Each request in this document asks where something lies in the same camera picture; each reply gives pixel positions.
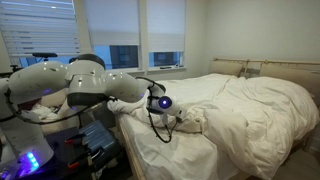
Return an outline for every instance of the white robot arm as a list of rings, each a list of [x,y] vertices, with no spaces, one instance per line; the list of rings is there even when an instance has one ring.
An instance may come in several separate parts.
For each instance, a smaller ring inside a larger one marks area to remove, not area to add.
[[[166,89],[163,85],[146,78],[133,78],[123,72],[106,73],[104,67],[103,60],[98,56],[85,54],[78,56],[70,65],[47,61],[17,71],[10,78],[0,79],[0,127],[16,159],[25,162],[21,163],[24,169],[21,176],[45,164],[53,152],[41,128],[34,125],[41,124],[40,120],[35,114],[15,111],[17,104],[68,87],[68,105],[74,110],[83,111],[110,97],[137,102],[149,89],[149,112],[169,114],[180,120],[185,116],[183,108],[164,96]]]

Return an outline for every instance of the wire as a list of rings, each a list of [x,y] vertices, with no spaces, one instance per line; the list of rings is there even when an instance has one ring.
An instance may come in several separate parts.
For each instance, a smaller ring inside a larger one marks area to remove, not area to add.
[[[149,102],[148,102],[148,106],[150,106],[151,105],[151,100],[152,100],[152,91],[148,88],[148,90],[149,90],[149,92],[150,92],[150,95],[149,95],[149,97],[151,97],[151,99],[149,99]],[[176,127],[176,125],[178,124],[178,121],[176,120],[176,123],[175,123],[175,125],[172,127],[172,129],[171,129],[171,131],[169,131],[169,128],[168,128],[168,126],[167,125],[164,125],[164,127],[166,128],[166,130],[167,130],[167,132],[168,132],[168,136],[169,136],[169,139],[168,140],[164,140],[161,136],[160,136],[160,134],[158,133],[158,131],[157,131],[157,129],[155,128],[155,126],[154,126],[154,124],[153,124],[153,120],[152,120],[152,116],[151,116],[151,113],[150,113],[150,111],[148,110],[148,117],[149,117],[149,121],[150,121],[150,124],[151,124],[151,127],[152,127],[152,129],[153,129],[153,131],[156,133],[156,136],[162,141],[162,142],[164,142],[164,143],[169,143],[170,141],[171,141],[171,138],[172,138],[172,132],[173,132],[173,130],[174,130],[174,128]]]
[[[57,123],[57,122],[60,122],[60,121],[64,121],[64,120],[67,120],[69,118],[72,118],[74,116],[77,116],[77,115],[80,115],[82,112],[84,112],[85,110],[89,109],[90,106],[88,107],[85,107],[84,109],[82,109],[81,111],[75,113],[75,114],[72,114],[70,116],[66,116],[64,118],[61,118],[61,119],[57,119],[57,120],[54,120],[54,121],[49,121],[49,122],[35,122],[35,121],[32,121],[31,119],[28,119],[28,118],[25,118],[23,116],[21,116],[21,110],[19,109],[19,111],[17,111],[14,107],[13,107],[13,103],[10,101],[10,94],[11,94],[11,90],[8,89],[7,93],[5,93],[5,96],[6,96],[6,103],[10,109],[10,111],[13,113],[14,117],[17,117],[19,119],[21,119],[22,121],[24,122],[27,122],[27,123],[31,123],[31,124],[38,124],[38,125],[46,125],[46,124],[53,124],[53,123]]]
[[[81,114],[78,114],[79,128],[82,128]]]
[[[12,114],[11,116],[8,116],[8,117],[5,117],[5,118],[3,118],[3,119],[0,119],[0,122],[6,122],[6,121],[9,121],[10,119],[12,119],[12,118],[14,118],[15,117],[15,115],[14,114]]]

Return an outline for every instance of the mattress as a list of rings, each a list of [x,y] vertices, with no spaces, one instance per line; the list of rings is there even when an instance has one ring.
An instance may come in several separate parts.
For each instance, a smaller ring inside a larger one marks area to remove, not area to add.
[[[200,150],[200,154],[206,151],[227,152],[232,162],[242,171],[263,179],[271,179],[289,155],[293,142],[301,139],[319,122],[319,112],[309,92],[285,80],[268,77],[245,79],[211,74],[199,78],[159,81],[158,83],[167,88],[167,96],[187,109],[183,123],[178,124],[175,128],[177,131],[175,134],[184,138],[172,139],[171,143],[163,145],[163,147],[170,148],[172,146],[168,152],[166,152],[167,149],[158,147],[158,144],[162,142],[155,138],[148,124],[149,118],[145,108],[146,96],[137,103],[130,104],[121,101],[112,103],[109,109],[114,113],[134,117],[133,122],[147,124],[140,131],[142,134],[144,131],[150,134],[139,135],[139,138],[134,139],[133,144],[139,144],[136,147],[136,153],[141,155],[142,164],[147,162],[144,168],[159,169],[159,164],[150,163],[154,159],[143,159],[146,155],[149,157],[148,153],[152,154],[152,151],[144,152],[144,148],[149,149],[149,146],[152,146],[153,151],[161,150],[159,157],[154,154],[151,156],[157,160],[161,156],[159,161],[168,164],[161,166],[161,171],[159,170],[157,174],[159,177],[162,177],[163,174],[170,174],[173,169],[170,164],[175,161],[174,158],[180,157],[174,153],[174,149],[179,149],[184,142],[189,143],[192,138],[196,137],[192,139],[190,147],[193,146],[192,144],[200,146],[197,143],[199,141],[203,141],[201,145],[208,146],[206,150]],[[159,116],[153,115],[152,118],[155,126],[163,127]],[[169,117],[168,122],[168,126],[173,127],[175,118]],[[216,153],[215,158],[219,159],[219,155]],[[206,154],[206,156],[208,157],[204,158],[205,160],[210,159],[210,155]],[[219,178],[219,172],[215,170],[215,166],[220,166],[219,161],[214,162],[214,157],[211,158],[210,162],[216,165],[209,163],[212,169],[202,171],[202,173],[208,173],[206,175],[208,179],[211,179],[210,173]],[[192,172],[187,167],[184,171]],[[177,170],[175,174],[180,176],[184,171]]]
[[[239,170],[228,154],[201,134],[173,132],[162,143],[150,125],[127,114],[116,116],[128,134],[147,179],[229,179]],[[159,130],[164,138],[166,133]]]

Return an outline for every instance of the white pillow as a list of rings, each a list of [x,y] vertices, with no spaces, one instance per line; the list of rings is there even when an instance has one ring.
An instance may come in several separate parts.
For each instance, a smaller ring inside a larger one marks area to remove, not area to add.
[[[243,65],[236,62],[213,61],[209,73],[240,76]]]
[[[260,76],[273,77],[296,83],[311,94],[317,106],[320,106],[320,75],[313,71],[281,67],[274,64],[262,64]]]

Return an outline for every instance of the wrinkled sheet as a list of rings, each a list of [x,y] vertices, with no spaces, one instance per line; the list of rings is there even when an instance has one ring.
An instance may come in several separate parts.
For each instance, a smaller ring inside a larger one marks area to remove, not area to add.
[[[228,180],[239,172],[228,154],[200,133],[173,132],[162,143],[150,125],[128,114],[116,115],[147,179]],[[164,139],[167,133],[158,130]]]
[[[319,112],[310,94],[294,83],[268,78],[211,74],[186,80],[159,81],[166,95],[187,109],[184,133],[201,133],[227,152],[243,171],[270,179],[288,156],[292,143],[312,130]],[[146,98],[138,103],[110,104],[148,123]],[[159,116],[152,116],[162,127]],[[169,127],[174,118],[169,118]]]

